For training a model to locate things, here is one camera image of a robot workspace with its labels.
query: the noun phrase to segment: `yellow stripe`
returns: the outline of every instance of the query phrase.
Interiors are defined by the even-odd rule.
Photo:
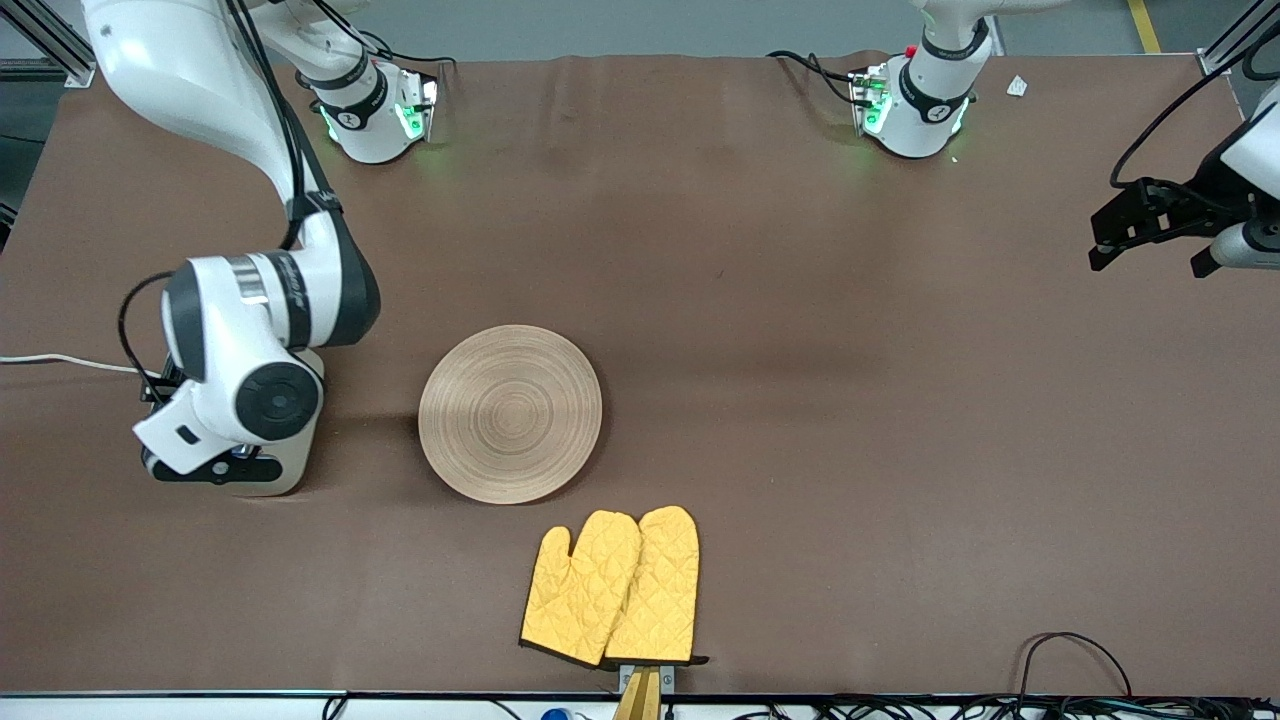
[[[1146,0],[1129,0],[1129,14],[1133,15],[1133,24],[1138,28],[1142,51],[1160,53],[1160,40],[1156,38],[1156,28],[1151,24]]]

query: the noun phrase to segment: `round woven trivet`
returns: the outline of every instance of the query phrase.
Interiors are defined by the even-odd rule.
[[[563,337],[500,325],[462,341],[426,380],[417,434],[453,489],[495,505],[545,497],[600,434],[600,383]]]

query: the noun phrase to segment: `brown table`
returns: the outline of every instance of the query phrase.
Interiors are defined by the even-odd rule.
[[[134,379],[0,370],[0,688],[612,687],[516,646],[538,541],[681,503],[713,659],[685,691],[1007,691],[1025,638],[1074,629],[1140,693],[1274,693],[1277,278],[1193,281],[1196,241],[1085,260],[1112,160],[1196,77],[998,59],[925,161],[773,60],[466,64],[436,145],[384,167],[308,115],[384,309],[324,352],[303,487],[154,482]],[[1185,177],[1238,122],[1217,83],[1133,172]],[[137,279],[282,227],[247,164],[68,94],[0,347],[118,360]],[[570,337],[605,392],[582,477],[526,507],[452,492],[415,428],[433,365],[503,323]],[[1069,646],[1032,688],[1117,691]]]

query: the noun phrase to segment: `gray floor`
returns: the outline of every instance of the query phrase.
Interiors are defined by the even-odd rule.
[[[46,3],[83,31],[77,0]],[[1146,3],[1165,51],[1207,45],[1247,5]],[[905,0],[374,0],[352,19],[401,51],[461,61],[668,53],[759,56],[778,49],[844,55],[865,47],[899,50],[920,35],[920,15]],[[1050,13],[1004,17],[1000,28],[1011,55],[1142,53],[1126,0],[1075,0]],[[0,58],[33,56],[38,51],[0,23]],[[1280,63],[1280,53],[1275,56]],[[1238,91],[1245,106],[1261,92],[1248,82],[1239,82]],[[46,137],[61,92],[50,83],[0,82],[0,133]],[[38,155],[38,145],[0,138],[0,201],[19,205]]]

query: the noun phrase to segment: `yellow oven mitt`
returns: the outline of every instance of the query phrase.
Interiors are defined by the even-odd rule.
[[[630,515],[593,512],[572,555],[568,528],[548,530],[534,565],[520,644],[599,665],[639,561],[640,529]]]
[[[681,665],[695,660],[698,527],[684,507],[640,519],[640,566],[604,651],[617,664]]]

